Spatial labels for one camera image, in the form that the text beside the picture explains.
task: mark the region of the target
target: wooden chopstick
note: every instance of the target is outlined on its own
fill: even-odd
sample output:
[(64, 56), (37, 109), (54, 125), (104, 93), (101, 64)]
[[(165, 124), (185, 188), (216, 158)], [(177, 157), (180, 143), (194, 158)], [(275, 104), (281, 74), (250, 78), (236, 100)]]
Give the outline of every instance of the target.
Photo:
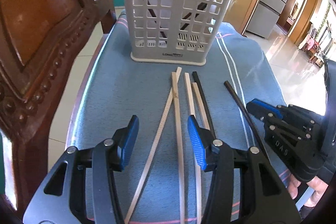
[(176, 72), (171, 73), (171, 80), (172, 80), (172, 86), (173, 86), (173, 101), (174, 101), (174, 109), (175, 109), (176, 142), (177, 142), (177, 156), (178, 156), (180, 224), (184, 224), (184, 216), (185, 216), (184, 161), (183, 161), (183, 142), (182, 142), (181, 113), (180, 113), (180, 102), (179, 102), (179, 88), (177, 86)]
[(203, 127), (205, 129), (210, 130), (208, 118), (207, 118), (207, 115), (205, 113), (204, 104), (203, 104), (198, 86), (197, 86), (196, 83), (192, 83), (192, 87), (193, 87), (193, 90), (194, 90), (194, 93), (195, 93), (195, 96), (196, 96), (199, 112), (201, 113)]
[[(182, 71), (182, 68), (177, 67), (177, 70), (176, 70), (177, 81), (180, 78), (181, 71)], [(169, 95), (168, 95), (168, 98), (167, 98), (167, 102), (166, 102), (165, 108), (164, 108), (163, 113), (162, 113), (162, 117), (161, 117), (161, 120), (160, 120), (160, 123), (159, 123), (159, 127), (157, 128), (157, 132), (156, 132), (153, 144), (152, 144), (152, 148), (151, 148), (150, 153), (148, 155), (148, 158), (147, 158), (145, 167), (143, 169), (143, 172), (141, 174), (138, 186), (135, 190), (134, 197), (132, 199), (131, 205), (129, 206), (128, 212), (127, 212), (126, 217), (125, 217), (125, 224), (128, 224), (129, 220), (131, 219), (131, 216), (134, 212), (135, 206), (136, 206), (136, 204), (139, 200), (143, 185), (145, 184), (149, 169), (152, 165), (154, 154), (155, 154), (156, 148), (159, 144), (161, 134), (162, 134), (163, 128), (165, 126), (166, 119), (167, 119), (168, 112), (169, 112), (172, 101), (173, 101), (173, 88), (170, 88)]]
[[(191, 89), (190, 76), (186, 72), (184, 74), (185, 88), (187, 91), (188, 105), (189, 105), (189, 115), (195, 116), (195, 105), (193, 98), (193, 91)], [(195, 181), (196, 181), (196, 218), (197, 224), (202, 221), (202, 182), (201, 182), (201, 167), (197, 164), (195, 158)]]

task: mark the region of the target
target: finger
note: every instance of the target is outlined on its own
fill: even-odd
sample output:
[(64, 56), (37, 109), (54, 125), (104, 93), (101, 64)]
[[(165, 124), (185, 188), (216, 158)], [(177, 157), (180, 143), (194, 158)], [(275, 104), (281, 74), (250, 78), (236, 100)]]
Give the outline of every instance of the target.
[(297, 194), (298, 194), (298, 190), (297, 190), (297, 187), (295, 187), (294, 183), (292, 181), (290, 181), (288, 183), (288, 186), (287, 186), (287, 191), (289, 192), (289, 194), (291, 195), (291, 198), (292, 199), (295, 199), (297, 197)]
[(319, 177), (314, 177), (310, 182), (307, 182), (307, 185), (319, 193), (324, 193), (328, 187), (323, 180)]
[(328, 184), (318, 177), (314, 177), (310, 182), (307, 182), (307, 185), (315, 190), (312, 196), (307, 200), (305, 205), (307, 207), (315, 207), (316, 204), (320, 201), (324, 192), (326, 191)]
[(289, 176), (289, 179), (296, 188), (300, 186), (301, 181), (297, 180), (293, 174)]

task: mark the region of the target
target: wooden door frame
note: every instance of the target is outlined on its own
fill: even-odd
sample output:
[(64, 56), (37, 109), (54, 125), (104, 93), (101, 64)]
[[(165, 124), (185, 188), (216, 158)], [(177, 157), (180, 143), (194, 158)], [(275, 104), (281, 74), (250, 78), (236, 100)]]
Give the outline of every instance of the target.
[(287, 34), (289, 34), (289, 33), (292, 31), (293, 27), (295, 26), (295, 22), (300, 18), (300, 16), (301, 16), (301, 12), (302, 12), (303, 8), (305, 7), (306, 1), (307, 1), (307, 0), (303, 0), (303, 3), (302, 3), (301, 8), (300, 8), (300, 10), (299, 10), (299, 13), (298, 13), (296, 19), (294, 20), (292, 26), (291, 26), (290, 29), (288, 30), (288, 33), (287, 33)]

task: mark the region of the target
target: tiled floor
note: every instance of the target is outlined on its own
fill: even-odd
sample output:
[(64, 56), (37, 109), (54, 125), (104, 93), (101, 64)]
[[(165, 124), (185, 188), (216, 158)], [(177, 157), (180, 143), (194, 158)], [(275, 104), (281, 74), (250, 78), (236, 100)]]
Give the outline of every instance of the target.
[[(306, 54), (298, 50), (280, 28), (275, 27), (268, 39), (263, 39), (251, 33), (246, 35), (257, 41), (265, 52), (283, 90), (287, 104), (295, 104), (324, 114), (324, 70), (308, 63)], [(49, 168), (64, 152), (68, 124), (76, 95), (101, 36), (101, 26), (98, 24), (87, 45), (76, 58), (71, 70), (66, 89), (51, 126)]]
[[(116, 9), (117, 17), (120, 15), (123, 9)], [(82, 83), (82, 79), (86, 72), (86, 69), (90, 63), (90, 60), (98, 46), (98, 43), (102, 37), (101, 24), (97, 24), (92, 35), (81, 50), (70, 72), (70, 76), (64, 90), (61, 102), (56, 111), (54, 120), (51, 125), (49, 135), (49, 157), (48, 168), (50, 169), (57, 159), (61, 156), (65, 149), (65, 142), (67, 138), (68, 125), (71, 118), (72, 109), (75, 103), (75, 99)]]
[(251, 33), (245, 34), (257, 41), (265, 52), (286, 103), (323, 115), (326, 110), (324, 68), (308, 63), (307, 54), (300, 51), (277, 26), (267, 40)]

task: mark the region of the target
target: pink stripe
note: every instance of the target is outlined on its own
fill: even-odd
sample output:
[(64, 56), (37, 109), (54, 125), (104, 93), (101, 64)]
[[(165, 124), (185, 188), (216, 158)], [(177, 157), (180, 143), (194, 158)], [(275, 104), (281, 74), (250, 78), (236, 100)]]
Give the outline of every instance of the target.
[(117, 21), (116, 23), (122, 24), (122, 25), (124, 25), (128, 29), (128, 26), (124, 22)]
[(288, 176), (286, 176), (286, 177), (282, 180), (282, 182), (284, 182), (286, 179), (288, 179), (290, 175), (291, 175), (291, 174), (289, 174)]
[[(196, 217), (194, 218), (188, 218), (185, 219), (185, 222), (189, 222), (189, 221), (194, 221), (197, 220)], [(128, 224), (174, 224), (174, 223), (180, 223), (179, 220), (171, 220), (171, 221), (162, 221), (162, 222), (137, 222), (137, 221), (130, 221), (128, 222)]]
[(287, 173), (289, 170), (286, 169), (284, 172), (282, 172), (279, 176), (281, 177), (284, 173)]
[(227, 33), (227, 34), (224, 34), (220, 37), (216, 36), (215, 38), (223, 38), (223, 37), (228, 37), (229, 35), (233, 35), (233, 33)]
[(123, 20), (123, 21), (125, 21), (126, 23), (127, 23), (127, 20), (126, 19), (124, 19), (124, 18), (118, 18), (118, 20)]
[[(288, 169), (285, 170), (284, 172), (282, 172), (279, 177), (281, 177), (283, 174), (285, 174), (286, 172), (288, 172)], [(282, 182), (284, 182), (286, 179), (289, 178), (291, 174), (287, 175), (283, 180)], [(235, 206), (238, 206), (240, 204), (240, 202), (236, 202), (232, 205), (232, 207), (235, 207)], [(237, 211), (234, 211), (231, 215), (235, 215), (239, 213), (239, 210)], [(185, 219), (184, 221), (185, 222), (189, 222), (189, 221), (194, 221), (194, 220), (197, 220), (196, 217), (194, 218), (188, 218), (188, 219)], [(128, 224), (175, 224), (175, 223), (180, 223), (180, 220), (171, 220), (171, 221), (162, 221), (162, 222), (138, 222), (138, 221), (129, 221)]]

